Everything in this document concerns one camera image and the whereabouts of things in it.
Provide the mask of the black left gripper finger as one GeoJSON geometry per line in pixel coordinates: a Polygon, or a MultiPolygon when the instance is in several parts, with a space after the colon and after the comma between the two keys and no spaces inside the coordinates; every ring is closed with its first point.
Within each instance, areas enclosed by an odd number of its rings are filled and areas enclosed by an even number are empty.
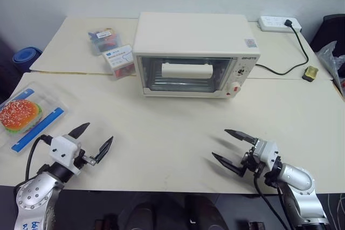
{"type": "Polygon", "coordinates": [[[94,160],[97,164],[101,162],[101,160],[104,158],[104,156],[108,153],[112,142],[113,142],[114,136],[111,136],[100,148],[99,153],[94,157],[94,160]]]}
{"type": "Polygon", "coordinates": [[[88,128],[89,125],[90,125],[89,122],[83,123],[82,125],[71,130],[68,133],[68,135],[77,140],[84,133],[84,131],[88,128]]]}

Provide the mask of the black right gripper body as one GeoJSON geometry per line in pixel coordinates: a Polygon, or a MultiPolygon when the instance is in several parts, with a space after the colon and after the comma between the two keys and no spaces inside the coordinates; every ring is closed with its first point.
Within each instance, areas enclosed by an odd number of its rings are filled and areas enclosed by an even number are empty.
{"type": "Polygon", "coordinates": [[[253,147],[245,153],[243,159],[241,160],[241,169],[240,176],[243,177],[246,170],[249,170],[254,173],[254,176],[260,177],[265,163],[261,161],[261,155],[266,146],[266,141],[259,138],[243,138],[243,141],[249,142],[253,147]]]}

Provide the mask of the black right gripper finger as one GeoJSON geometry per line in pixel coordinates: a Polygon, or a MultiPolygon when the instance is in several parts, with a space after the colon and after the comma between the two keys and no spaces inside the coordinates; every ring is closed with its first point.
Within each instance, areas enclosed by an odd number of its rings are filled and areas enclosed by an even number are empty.
{"type": "Polygon", "coordinates": [[[252,145],[255,145],[255,138],[242,131],[233,129],[225,129],[224,131],[240,141],[246,141],[252,145]]]}
{"type": "Polygon", "coordinates": [[[212,152],[212,155],[214,156],[214,158],[216,160],[218,160],[222,166],[224,166],[225,168],[229,169],[230,171],[234,172],[235,174],[237,174],[238,176],[240,177],[243,177],[245,172],[246,172],[246,168],[244,167],[237,167],[237,166],[234,166],[232,164],[232,162],[230,160],[228,160],[227,158],[221,156],[221,155],[218,155],[214,152],[212,152]]]}

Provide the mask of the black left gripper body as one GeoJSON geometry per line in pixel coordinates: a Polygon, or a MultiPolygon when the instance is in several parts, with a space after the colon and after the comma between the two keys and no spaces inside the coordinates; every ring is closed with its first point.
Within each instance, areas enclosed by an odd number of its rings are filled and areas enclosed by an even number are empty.
{"type": "Polygon", "coordinates": [[[81,170],[86,164],[94,166],[96,164],[96,160],[92,156],[87,156],[84,149],[80,149],[77,157],[74,159],[73,165],[77,169],[81,170]]]}

